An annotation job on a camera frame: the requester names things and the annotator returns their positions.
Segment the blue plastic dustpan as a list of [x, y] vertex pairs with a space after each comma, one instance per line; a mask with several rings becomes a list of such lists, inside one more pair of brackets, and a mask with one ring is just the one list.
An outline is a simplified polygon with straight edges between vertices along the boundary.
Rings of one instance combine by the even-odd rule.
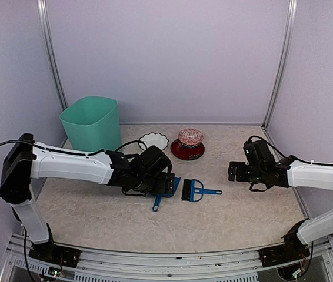
[[153, 212], [157, 212], [159, 207], [160, 207], [160, 204], [161, 204], [161, 200], [163, 198], [172, 198], [174, 197], [177, 189], [178, 189], [178, 186], [179, 186], [179, 183], [181, 181], [181, 177], [175, 177], [174, 180], [172, 181], [172, 187], [171, 187], [171, 191], [168, 192], [168, 193], [164, 193], [164, 194], [156, 194], [155, 195], [155, 201], [154, 201], [154, 205], [152, 207], [152, 211]]

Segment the blue hand brush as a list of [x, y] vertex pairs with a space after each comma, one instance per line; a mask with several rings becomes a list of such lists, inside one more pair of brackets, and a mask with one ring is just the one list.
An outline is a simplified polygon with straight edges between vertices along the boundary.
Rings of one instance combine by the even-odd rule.
[[205, 189], [203, 182], [197, 179], [184, 179], [181, 200], [196, 203], [203, 199], [205, 194], [221, 195], [222, 190]]

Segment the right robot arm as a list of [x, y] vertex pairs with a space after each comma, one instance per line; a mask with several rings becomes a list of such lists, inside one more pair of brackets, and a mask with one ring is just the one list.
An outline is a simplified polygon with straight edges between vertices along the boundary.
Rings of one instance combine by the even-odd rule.
[[[251, 136], [243, 146], [246, 161], [229, 163], [228, 180], [247, 182], [251, 191], [257, 184], [266, 189], [276, 186], [333, 191], [333, 163], [306, 161], [293, 155], [275, 160], [274, 149], [262, 137]], [[284, 236], [279, 256], [291, 261], [302, 251], [302, 246], [330, 235], [333, 235], [333, 209], [295, 224]]]

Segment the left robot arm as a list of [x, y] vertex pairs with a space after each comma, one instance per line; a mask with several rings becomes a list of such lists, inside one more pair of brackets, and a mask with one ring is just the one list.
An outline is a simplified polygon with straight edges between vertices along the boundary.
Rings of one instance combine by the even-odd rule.
[[124, 154], [120, 147], [83, 152], [36, 142], [30, 133], [0, 143], [0, 147], [5, 145], [13, 147], [3, 162], [0, 199], [10, 204], [32, 244], [48, 261], [57, 260], [61, 249], [53, 242], [51, 229], [38, 210], [32, 179], [82, 180], [118, 187], [126, 196], [174, 192], [172, 162], [154, 145], [134, 154]]

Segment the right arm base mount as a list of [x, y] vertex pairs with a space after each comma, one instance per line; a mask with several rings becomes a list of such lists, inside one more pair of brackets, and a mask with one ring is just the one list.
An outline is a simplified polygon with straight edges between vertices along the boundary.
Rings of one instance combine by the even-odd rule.
[[259, 256], [263, 267], [276, 266], [291, 261], [300, 260], [311, 255], [307, 244], [302, 243], [297, 237], [298, 228], [304, 223], [302, 220], [291, 227], [282, 237], [283, 243], [261, 248]]

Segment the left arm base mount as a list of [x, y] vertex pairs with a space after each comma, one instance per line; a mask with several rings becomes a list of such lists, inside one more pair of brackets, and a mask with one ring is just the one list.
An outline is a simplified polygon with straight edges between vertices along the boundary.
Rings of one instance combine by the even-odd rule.
[[33, 259], [59, 265], [60, 267], [77, 268], [81, 251], [72, 247], [60, 246], [54, 243], [49, 224], [46, 224], [48, 241], [31, 243], [29, 256]]

